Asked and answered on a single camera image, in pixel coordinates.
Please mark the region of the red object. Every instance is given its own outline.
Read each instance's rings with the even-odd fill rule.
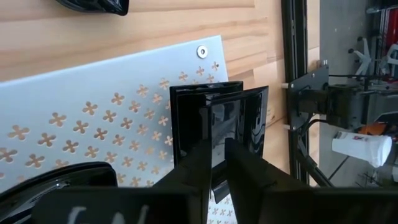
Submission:
[[[386,35],[386,49],[384,54],[390,49],[391,45],[398,42],[398,9],[391,9]]]

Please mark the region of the wood panel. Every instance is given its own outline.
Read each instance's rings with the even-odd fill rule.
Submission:
[[[312,64],[319,1],[308,0]],[[280,0],[130,0],[125,17],[82,14],[55,0],[3,0],[0,30],[0,82],[221,34],[230,80],[270,86],[264,158],[289,172]],[[318,126],[310,133],[317,157]]]

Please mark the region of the black metal frame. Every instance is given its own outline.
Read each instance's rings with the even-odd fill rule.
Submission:
[[[289,91],[293,82],[310,76],[308,73],[308,38],[307,38],[307,0],[282,0],[282,26],[284,36],[285,79],[289,84]],[[309,133],[306,125],[300,122],[299,126],[291,115],[294,108],[293,94],[287,94],[287,111],[289,130],[289,163],[290,174],[295,179],[309,184],[310,174],[319,186],[332,187],[328,178],[317,167],[309,156]],[[308,120],[311,114],[296,114]]]

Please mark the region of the vertical black post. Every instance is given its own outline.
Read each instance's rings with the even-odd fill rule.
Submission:
[[[284,58],[285,58],[285,79],[292,82],[307,74],[308,68],[308,44],[307,44],[307,0],[282,0],[282,25],[284,36]],[[308,153],[309,137],[306,133],[298,134],[298,130],[289,131],[289,162],[290,174],[309,184],[308,172],[297,160],[297,153],[300,152],[298,141],[302,140]]]

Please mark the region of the black mount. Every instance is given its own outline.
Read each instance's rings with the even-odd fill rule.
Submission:
[[[299,111],[299,98],[305,90],[322,90],[328,84],[328,66],[308,73],[307,0],[282,0],[285,79],[289,123],[290,174],[309,185],[310,174],[319,186],[333,186],[309,155],[306,128],[312,114]]]

